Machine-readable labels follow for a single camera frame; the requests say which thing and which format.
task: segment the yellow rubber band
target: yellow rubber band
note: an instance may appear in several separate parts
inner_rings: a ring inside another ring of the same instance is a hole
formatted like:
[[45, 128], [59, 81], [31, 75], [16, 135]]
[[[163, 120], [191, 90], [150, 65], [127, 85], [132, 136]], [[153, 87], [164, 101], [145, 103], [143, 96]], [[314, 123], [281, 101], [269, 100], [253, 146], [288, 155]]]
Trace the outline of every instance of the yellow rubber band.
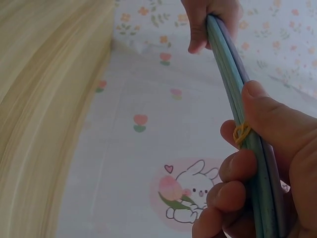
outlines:
[[238, 145], [238, 148], [241, 149], [242, 142], [249, 135], [251, 127], [249, 127], [247, 122], [242, 123], [237, 126], [233, 131], [234, 142]]

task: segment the hand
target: hand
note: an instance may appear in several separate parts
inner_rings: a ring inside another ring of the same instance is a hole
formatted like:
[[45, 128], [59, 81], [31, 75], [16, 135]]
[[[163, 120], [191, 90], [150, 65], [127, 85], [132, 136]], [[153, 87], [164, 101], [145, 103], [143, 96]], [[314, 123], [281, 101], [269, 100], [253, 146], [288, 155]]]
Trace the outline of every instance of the hand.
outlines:
[[[290, 185], [284, 194], [290, 225], [289, 238], [317, 237], [317, 119], [270, 98], [255, 81], [242, 91], [246, 121], [274, 148], [281, 180]], [[235, 145], [234, 121], [221, 127], [222, 137]], [[193, 238], [255, 238], [252, 211], [247, 206], [244, 182], [257, 171], [252, 151], [242, 149], [222, 163], [223, 183], [207, 196], [208, 208], [193, 225]]]
[[188, 15], [191, 41], [188, 52], [195, 54], [202, 48], [210, 49], [207, 40], [206, 16], [210, 13], [218, 16], [226, 25], [235, 40], [239, 20], [243, 15], [239, 0], [181, 0]]

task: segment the wooden surface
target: wooden surface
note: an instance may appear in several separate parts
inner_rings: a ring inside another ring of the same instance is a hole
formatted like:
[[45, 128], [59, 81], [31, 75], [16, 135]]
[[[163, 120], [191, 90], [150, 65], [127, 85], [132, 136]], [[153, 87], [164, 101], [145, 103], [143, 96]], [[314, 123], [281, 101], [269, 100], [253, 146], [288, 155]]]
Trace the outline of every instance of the wooden surface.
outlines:
[[0, 0], [0, 237], [53, 238], [111, 0]]

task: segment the white bunny illustration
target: white bunny illustration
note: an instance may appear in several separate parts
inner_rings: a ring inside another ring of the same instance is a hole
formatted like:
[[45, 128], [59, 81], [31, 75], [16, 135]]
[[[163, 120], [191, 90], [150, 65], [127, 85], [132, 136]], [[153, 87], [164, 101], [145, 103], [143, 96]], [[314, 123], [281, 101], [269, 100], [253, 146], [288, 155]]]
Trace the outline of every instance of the white bunny illustration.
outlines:
[[214, 186], [212, 181], [218, 176], [218, 169], [213, 168], [206, 173], [201, 173], [205, 167], [204, 160], [199, 160], [186, 171], [181, 172], [176, 181], [179, 182], [186, 195], [195, 203], [181, 201], [181, 203], [190, 209], [168, 208], [166, 217], [174, 219], [180, 223], [194, 223], [199, 218], [203, 209], [207, 207], [207, 193]]

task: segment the bed sheet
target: bed sheet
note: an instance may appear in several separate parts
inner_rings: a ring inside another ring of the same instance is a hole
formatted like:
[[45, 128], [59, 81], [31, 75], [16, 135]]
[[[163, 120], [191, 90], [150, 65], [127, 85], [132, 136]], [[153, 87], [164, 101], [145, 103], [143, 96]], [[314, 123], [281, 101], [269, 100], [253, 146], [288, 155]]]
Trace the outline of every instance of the bed sheet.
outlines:
[[[212, 52], [187, 53], [179, 0], [115, 4], [111, 63], [80, 135], [57, 237], [189, 238], [235, 151], [219, 134], [232, 118], [228, 99]], [[236, 46], [250, 78], [316, 116], [317, 2], [241, 4]]]

